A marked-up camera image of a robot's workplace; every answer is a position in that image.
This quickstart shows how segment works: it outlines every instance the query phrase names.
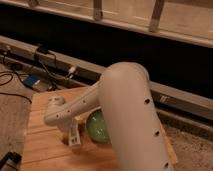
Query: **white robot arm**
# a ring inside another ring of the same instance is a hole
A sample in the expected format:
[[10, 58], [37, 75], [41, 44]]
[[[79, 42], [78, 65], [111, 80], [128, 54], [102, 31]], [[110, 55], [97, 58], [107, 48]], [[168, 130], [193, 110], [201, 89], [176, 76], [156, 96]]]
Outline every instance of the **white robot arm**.
[[108, 67], [73, 101], [50, 103], [44, 121], [67, 131], [73, 117], [101, 106], [121, 171], [172, 171], [147, 71], [136, 63]]

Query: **green bowl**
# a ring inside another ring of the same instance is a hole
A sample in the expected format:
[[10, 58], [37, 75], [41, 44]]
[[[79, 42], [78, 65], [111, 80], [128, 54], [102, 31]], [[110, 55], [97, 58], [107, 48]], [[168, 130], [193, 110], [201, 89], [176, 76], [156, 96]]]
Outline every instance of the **green bowl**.
[[86, 128], [93, 141], [101, 143], [107, 143], [110, 141], [101, 109], [98, 109], [89, 115], [86, 121]]

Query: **wooden table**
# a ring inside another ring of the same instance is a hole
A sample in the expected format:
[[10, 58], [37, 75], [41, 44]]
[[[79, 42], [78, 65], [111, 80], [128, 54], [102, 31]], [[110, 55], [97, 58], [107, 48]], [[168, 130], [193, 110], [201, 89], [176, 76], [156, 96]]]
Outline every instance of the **wooden table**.
[[[118, 171], [110, 144], [95, 144], [84, 131], [82, 147], [74, 151], [62, 143], [62, 133], [56, 127], [48, 127], [43, 123], [49, 97], [60, 95], [69, 101], [85, 89], [82, 87], [34, 95], [21, 171]], [[177, 157], [163, 128], [162, 130], [172, 163], [175, 164]]]

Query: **black panel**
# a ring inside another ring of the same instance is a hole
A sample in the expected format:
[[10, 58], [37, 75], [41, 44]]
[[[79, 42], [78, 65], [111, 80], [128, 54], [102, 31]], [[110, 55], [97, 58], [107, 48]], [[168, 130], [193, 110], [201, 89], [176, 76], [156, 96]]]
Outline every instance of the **black panel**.
[[213, 49], [7, 5], [0, 21], [1, 35], [103, 66], [135, 61], [155, 82], [213, 98]]

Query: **wire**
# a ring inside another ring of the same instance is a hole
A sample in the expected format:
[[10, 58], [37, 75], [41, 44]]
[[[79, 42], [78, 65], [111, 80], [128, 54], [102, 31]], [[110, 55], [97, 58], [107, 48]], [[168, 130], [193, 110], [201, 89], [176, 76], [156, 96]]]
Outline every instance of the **wire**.
[[[0, 72], [0, 78], [5, 77], [5, 76], [9, 76], [10, 78], [6, 82], [1, 83], [0, 86], [4, 86], [4, 85], [7, 85], [8, 83], [10, 83], [14, 78], [13, 74], [15, 74], [18, 77], [18, 80], [24, 85], [23, 81], [20, 78], [20, 76], [23, 74], [18, 74], [15, 71], [3, 71], [3, 72]], [[28, 100], [30, 103], [32, 103], [30, 98], [20, 95], [20, 94], [0, 92], [0, 95], [21, 97], [21, 98]]]
[[56, 62], [57, 62], [57, 57], [56, 57], [56, 55], [54, 54], [54, 53], [51, 53], [51, 52], [49, 52], [49, 54], [50, 55], [52, 55], [53, 57], [54, 57], [54, 65], [55, 65], [55, 68], [57, 69], [57, 65], [56, 65]]
[[6, 165], [9, 166], [9, 167], [11, 167], [12, 169], [18, 171], [18, 169], [16, 167], [12, 166], [11, 164], [6, 163]]
[[31, 101], [30, 98], [28, 98], [28, 97], [26, 97], [26, 96], [23, 96], [23, 95], [20, 95], [20, 94], [13, 94], [13, 93], [4, 93], [4, 92], [0, 92], [0, 95], [22, 97], [22, 98], [28, 100], [30, 103], [32, 103], [32, 101]]
[[6, 84], [8, 84], [9, 82], [11, 82], [13, 80], [13, 75], [12, 74], [5, 73], [5, 74], [0, 75], [0, 78], [4, 77], [4, 76], [9, 76], [10, 78], [4, 83], [0, 83], [0, 86], [6, 85]]

